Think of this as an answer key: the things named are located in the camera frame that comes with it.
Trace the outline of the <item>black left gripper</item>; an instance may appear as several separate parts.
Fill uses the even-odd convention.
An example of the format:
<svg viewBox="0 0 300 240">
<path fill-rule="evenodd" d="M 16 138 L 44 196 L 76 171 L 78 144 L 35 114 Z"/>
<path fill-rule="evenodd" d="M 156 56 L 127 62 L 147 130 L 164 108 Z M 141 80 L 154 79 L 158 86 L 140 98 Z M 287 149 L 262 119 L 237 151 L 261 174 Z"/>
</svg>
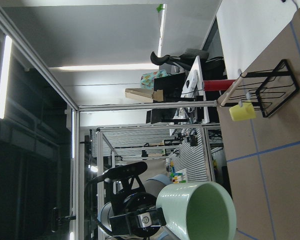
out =
<svg viewBox="0 0 300 240">
<path fill-rule="evenodd" d="M 163 209 L 157 207 L 160 191 L 167 186 L 167 176 L 155 175 L 144 183 L 136 178 L 121 180 L 122 189 L 111 199 L 113 215 L 108 218 L 114 237 L 149 238 L 167 224 Z"/>
</svg>

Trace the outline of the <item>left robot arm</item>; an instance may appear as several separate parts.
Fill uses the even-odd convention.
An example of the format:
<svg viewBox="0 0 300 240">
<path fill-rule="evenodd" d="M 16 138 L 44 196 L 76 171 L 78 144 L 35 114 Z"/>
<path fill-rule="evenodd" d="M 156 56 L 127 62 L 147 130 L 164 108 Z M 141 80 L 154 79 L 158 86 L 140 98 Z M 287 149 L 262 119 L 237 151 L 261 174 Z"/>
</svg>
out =
<svg viewBox="0 0 300 240">
<path fill-rule="evenodd" d="M 111 182 L 106 190 L 109 202 L 97 215 L 99 226 L 116 239 L 150 239 L 167 224 L 156 203 L 160 191 L 170 183 L 162 174 L 144 183 L 136 177 Z"/>
</svg>

